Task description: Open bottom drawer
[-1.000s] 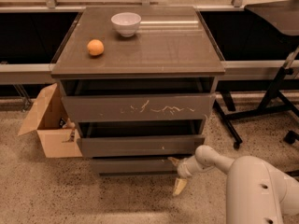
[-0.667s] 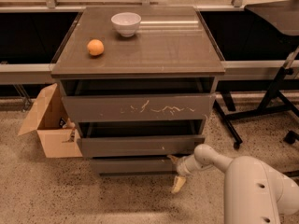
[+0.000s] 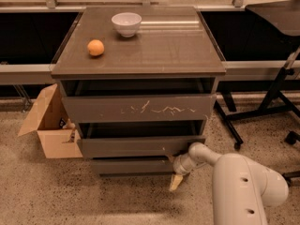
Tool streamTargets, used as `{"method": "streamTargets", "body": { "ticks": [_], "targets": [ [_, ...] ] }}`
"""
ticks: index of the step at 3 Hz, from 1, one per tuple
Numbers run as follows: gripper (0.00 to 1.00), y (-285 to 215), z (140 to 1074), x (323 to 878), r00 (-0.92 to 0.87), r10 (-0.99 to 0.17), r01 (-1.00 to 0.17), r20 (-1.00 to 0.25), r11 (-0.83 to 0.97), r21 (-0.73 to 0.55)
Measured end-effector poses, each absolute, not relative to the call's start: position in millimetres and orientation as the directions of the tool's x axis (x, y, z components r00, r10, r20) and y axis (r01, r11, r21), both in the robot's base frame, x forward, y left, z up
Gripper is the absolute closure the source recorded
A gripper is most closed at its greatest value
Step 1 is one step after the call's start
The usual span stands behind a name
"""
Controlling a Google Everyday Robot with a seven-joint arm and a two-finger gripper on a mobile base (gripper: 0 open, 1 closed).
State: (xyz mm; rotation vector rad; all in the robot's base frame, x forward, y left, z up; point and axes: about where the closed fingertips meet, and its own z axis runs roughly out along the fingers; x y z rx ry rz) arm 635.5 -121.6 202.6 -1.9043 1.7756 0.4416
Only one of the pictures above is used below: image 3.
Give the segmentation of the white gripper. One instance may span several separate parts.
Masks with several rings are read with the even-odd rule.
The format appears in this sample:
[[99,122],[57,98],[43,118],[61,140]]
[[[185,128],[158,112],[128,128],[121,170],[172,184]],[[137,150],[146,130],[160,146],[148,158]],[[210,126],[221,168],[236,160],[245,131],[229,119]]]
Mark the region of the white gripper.
[[196,169],[200,163],[195,161],[189,153],[175,157],[173,155],[167,155],[168,160],[173,163],[173,170],[176,174],[171,177],[171,183],[169,191],[175,191],[183,181],[183,176],[190,173],[193,169]]

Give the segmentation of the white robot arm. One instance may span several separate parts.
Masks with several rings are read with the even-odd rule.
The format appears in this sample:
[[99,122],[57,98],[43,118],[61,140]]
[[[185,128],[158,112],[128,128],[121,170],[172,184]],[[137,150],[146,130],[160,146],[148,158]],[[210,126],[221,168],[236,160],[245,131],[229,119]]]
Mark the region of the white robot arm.
[[268,225],[264,209],[280,206],[288,198],[288,184],[280,173],[239,154],[221,155],[195,142],[171,162],[171,191],[194,169],[213,167],[214,225]]

